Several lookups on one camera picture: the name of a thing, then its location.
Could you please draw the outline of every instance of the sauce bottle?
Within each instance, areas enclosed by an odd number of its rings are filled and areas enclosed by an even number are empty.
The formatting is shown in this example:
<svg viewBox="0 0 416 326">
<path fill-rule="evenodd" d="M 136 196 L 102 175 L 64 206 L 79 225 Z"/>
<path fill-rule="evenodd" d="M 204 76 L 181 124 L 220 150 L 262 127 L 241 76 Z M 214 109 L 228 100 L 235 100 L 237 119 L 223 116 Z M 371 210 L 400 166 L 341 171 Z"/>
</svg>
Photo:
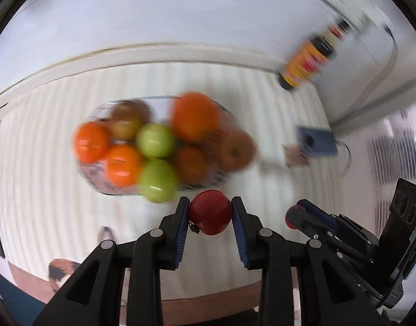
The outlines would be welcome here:
<svg viewBox="0 0 416 326">
<path fill-rule="evenodd" d="M 300 50 L 288 61 L 279 74 L 279 84 L 288 91 L 310 79 L 335 54 L 335 49 L 350 25 L 344 19 L 328 26 L 323 34 L 316 34 L 306 40 Z"/>
</svg>

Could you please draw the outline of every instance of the fruit plate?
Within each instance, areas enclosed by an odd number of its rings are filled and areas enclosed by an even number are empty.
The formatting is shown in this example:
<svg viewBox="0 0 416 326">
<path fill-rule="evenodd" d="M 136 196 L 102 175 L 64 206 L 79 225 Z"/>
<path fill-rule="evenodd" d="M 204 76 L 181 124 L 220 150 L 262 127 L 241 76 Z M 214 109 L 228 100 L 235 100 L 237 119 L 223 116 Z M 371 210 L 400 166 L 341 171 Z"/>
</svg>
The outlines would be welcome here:
<svg viewBox="0 0 416 326">
<path fill-rule="evenodd" d="M 172 106 L 173 99 L 177 97 L 173 96 L 160 96 L 160 97 L 145 97 L 145 98 L 133 98 L 132 100 L 143 100 L 149 105 L 151 110 L 151 121 L 153 123 L 161 123 L 168 125 L 170 117 L 170 107 Z M 113 108 L 121 102 L 122 100 L 117 100 L 115 102 L 107 102 L 98 106 L 86 121 L 104 121 L 107 120 Z M 222 121 L 234 122 L 232 114 L 224 108 L 222 105 L 218 104 L 223 111 Z M 123 141 L 115 140 L 115 143 L 124 143 Z M 93 164 L 84 164 L 78 163 L 78 169 L 80 173 L 91 183 L 91 185 L 97 190 L 105 195 L 139 195 L 138 186 L 132 185 L 129 187 L 119 187 L 110 183 L 104 173 L 104 161 L 98 161 Z M 188 183 L 183 183 L 180 190 L 192 190 L 192 189 L 202 189 L 206 187 L 215 187 L 224 182 L 226 179 L 227 173 L 223 170 L 220 170 L 211 164 L 207 179 L 202 185 L 191 185 Z"/>
</svg>

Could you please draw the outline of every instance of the white striped tablecloth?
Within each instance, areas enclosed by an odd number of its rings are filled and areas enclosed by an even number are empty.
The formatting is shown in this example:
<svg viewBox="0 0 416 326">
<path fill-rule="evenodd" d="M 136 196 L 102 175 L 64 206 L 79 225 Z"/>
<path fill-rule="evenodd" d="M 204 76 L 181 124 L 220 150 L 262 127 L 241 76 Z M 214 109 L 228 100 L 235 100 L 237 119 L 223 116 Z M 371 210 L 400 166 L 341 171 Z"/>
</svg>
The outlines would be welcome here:
<svg viewBox="0 0 416 326">
<path fill-rule="evenodd" d="M 7 259 L 48 279 L 55 258 L 82 262 L 96 247 L 100 227 L 118 243 L 137 239 L 174 212 L 173 202 L 152 204 L 141 196 L 106 196 L 77 172 L 75 128 L 98 105 L 116 99 L 207 94 L 229 109 L 259 145 L 251 167 L 219 187 L 241 196 L 248 212 L 287 239 L 286 210 L 307 198 L 329 213 L 342 210 L 336 158 L 312 159 L 287 168 L 284 145 L 297 143 L 297 125 L 328 128 L 312 84 L 288 93 L 275 74 L 208 63 L 149 63 L 87 71 L 52 81 L 17 97 L 0 125 L 0 234 Z M 192 199 L 198 191 L 186 192 Z M 176 272 L 162 272 L 164 299 L 189 298 L 245 286 L 260 278 L 240 262 L 232 226 L 218 236 L 188 233 Z"/>
</svg>

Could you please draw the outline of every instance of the power cord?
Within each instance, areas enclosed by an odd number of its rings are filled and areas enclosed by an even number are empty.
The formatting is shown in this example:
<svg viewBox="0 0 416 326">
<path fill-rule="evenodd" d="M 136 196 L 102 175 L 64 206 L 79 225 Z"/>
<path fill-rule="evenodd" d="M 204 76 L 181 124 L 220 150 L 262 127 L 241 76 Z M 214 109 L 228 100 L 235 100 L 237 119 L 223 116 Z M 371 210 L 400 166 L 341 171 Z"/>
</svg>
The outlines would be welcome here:
<svg viewBox="0 0 416 326">
<path fill-rule="evenodd" d="M 347 164 L 346 164 L 345 168 L 342 170 L 341 174 L 339 174 L 339 176 L 341 176 L 343 178 L 344 176 L 347 175 L 347 173 L 350 170 L 350 167 L 352 166 L 352 153 L 350 152 L 349 146 L 347 146 L 345 142 L 343 142 L 343 141 L 336 141 L 336 144 L 339 145 L 339 146 L 346 147 L 347 151 L 349 151 L 349 159 L 347 161 Z"/>
<path fill-rule="evenodd" d="M 397 63 L 397 58 L 399 54 L 398 45 L 392 34 L 391 29 L 388 26 L 385 26 L 386 33 L 392 38 L 392 52 L 386 66 L 382 71 L 377 74 L 373 80 L 365 87 L 362 94 L 342 113 L 337 120 L 332 122 L 331 126 L 336 126 L 345 120 L 347 120 L 351 115 L 353 115 L 360 107 L 363 105 L 366 100 L 372 95 L 376 88 L 389 76 L 389 74 L 394 70 L 394 67 Z"/>
</svg>

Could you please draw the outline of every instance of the orange fruit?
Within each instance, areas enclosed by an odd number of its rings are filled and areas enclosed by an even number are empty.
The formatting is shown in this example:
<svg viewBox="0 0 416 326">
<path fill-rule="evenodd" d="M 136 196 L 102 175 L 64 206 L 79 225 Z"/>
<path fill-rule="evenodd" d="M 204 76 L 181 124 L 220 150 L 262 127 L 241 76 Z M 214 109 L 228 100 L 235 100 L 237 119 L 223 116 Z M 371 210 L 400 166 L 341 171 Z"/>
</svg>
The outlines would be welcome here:
<svg viewBox="0 0 416 326">
<path fill-rule="evenodd" d="M 110 148 L 107 130 L 95 122 L 80 125 L 73 142 L 74 152 L 81 163 L 91 164 L 102 159 Z"/>
<path fill-rule="evenodd" d="M 187 92 L 176 98 L 172 126 L 176 135 L 189 143 L 200 143 L 220 125 L 220 107 L 205 94 Z"/>
<path fill-rule="evenodd" d="M 136 184 L 143 165 L 143 157 L 134 146 L 114 145 L 105 158 L 104 171 L 109 181 L 120 187 Z"/>
<path fill-rule="evenodd" d="M 176 151 L 173 159 L 179 178 L 184 183 L 202 184 L 207 177 L 208 156 L 199 147 L 185 145 Z"/>
</svg>

